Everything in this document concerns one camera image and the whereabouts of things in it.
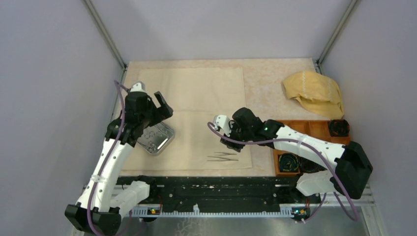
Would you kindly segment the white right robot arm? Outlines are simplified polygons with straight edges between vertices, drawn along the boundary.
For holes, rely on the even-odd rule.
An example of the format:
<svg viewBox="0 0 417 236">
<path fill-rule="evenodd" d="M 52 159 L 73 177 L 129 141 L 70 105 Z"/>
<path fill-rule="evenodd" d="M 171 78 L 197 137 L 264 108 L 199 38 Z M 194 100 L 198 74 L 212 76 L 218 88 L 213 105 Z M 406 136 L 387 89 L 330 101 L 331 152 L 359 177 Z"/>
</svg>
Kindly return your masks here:
<svg viewBox="0 0 417 236">
<path fill-rule="evenodd" d="M 296 184 L 288 189 L 289 198 L 295 203 L 325 192 L 360 199 L 373 171 L 359 143 L 338 144 L 314 138 L 277 120 L 262 121 L 246 107 L 238 109 L 231 118 L 215 116 L 210 127 L 216 132 L 223 131 L 220 142 L 237 152 L 246 145 L 267 146 L 323 167 L 322 171 L 301 174 Z"/>
</svg>

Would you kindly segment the steel instrument tray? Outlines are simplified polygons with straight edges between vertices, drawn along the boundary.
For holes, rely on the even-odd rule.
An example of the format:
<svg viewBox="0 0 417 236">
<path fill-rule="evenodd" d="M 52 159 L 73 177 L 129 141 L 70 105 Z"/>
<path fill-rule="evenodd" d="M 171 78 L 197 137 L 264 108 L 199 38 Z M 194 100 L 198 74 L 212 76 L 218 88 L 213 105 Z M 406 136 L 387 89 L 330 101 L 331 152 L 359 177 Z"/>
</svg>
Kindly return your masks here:
<svg viewBox="0 0 417 236">
<path fill-rule="evenodd" d="M 159 155 L 175 138 L 175 130 L 161 122 L 144 130 L 137 144 L 150 155 Z"/>
</svg>

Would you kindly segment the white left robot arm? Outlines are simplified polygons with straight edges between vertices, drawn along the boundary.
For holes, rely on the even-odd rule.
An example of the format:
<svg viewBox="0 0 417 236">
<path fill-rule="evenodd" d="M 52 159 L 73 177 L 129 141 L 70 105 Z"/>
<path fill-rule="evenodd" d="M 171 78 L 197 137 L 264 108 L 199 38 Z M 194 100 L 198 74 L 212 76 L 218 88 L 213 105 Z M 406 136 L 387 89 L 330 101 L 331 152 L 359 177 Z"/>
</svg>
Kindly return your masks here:
<svg viewBox="0 0 417 236">
<path fill-rule="evenodd" d="M 122 218 L 138 203 L 152 203 L 158 191 L 153 179 L 139 176 L 121 193 L 113 196 L 121 169 L 146 128 L 173 115 L 161 92 L 154 93 L 160 106 L 144 91 L 131 90 L 122 103 L 120 115 L 107 126 L 97 165 L 81 196 L 69 204 L 65 217 L 79 231 L 97 236 L 118 236 Z"/>
</svg>

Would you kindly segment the cream cloth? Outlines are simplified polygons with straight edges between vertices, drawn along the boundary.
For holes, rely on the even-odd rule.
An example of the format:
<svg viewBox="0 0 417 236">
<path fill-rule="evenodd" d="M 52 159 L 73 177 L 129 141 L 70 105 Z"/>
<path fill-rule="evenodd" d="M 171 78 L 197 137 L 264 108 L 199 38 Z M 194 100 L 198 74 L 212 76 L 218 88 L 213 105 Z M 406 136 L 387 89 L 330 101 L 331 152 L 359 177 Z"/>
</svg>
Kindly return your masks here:
<svg viewBox="0 0 417 236">
<path fill-rule="evenodd" d="M 217 115 L 231 116 L 246 105 L 243 71 L 236 68 L 142 69 L 128 72 L 125 86 L 141 81 L 148 94 L 159 91 L 173 108 L 166 123 L 175 130 L 175 138 L 159 154 L 150 155 L 135 146 L 126 160 L 125 171 L 183 171 L 244 169 L 252 167 L 249 148 L 236 152 L 226 148 L 207 126 Z M 237 155 L 220 156 L 214 152 Z M 238 159 L 210 162 L 208 156 Z"/>
</svg>

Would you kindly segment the steel tweezers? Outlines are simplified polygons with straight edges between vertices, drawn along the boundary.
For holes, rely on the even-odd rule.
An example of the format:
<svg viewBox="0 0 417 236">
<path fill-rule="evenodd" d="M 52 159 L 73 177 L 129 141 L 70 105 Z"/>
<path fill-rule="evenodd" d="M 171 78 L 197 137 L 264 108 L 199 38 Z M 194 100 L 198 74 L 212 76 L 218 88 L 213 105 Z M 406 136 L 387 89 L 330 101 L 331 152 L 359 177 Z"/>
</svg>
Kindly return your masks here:
<svg viewBox="0 0 417 236">
<path fill-rule="evenodd" d="M 210 161 L 210 162 L 226 162 L 226 161 L 238 161 L 238 159 L 229 158 L 229 157 L 220 157 L 220 156 L 208 156 L 207 161 Z"/>
<path fill-rule="evenodd" d="M 214 152 L 214 154 L 220 155 L 220 156 L 237 155 L 236 153 L 229 153 L 229 152 Z"/>
</svg>

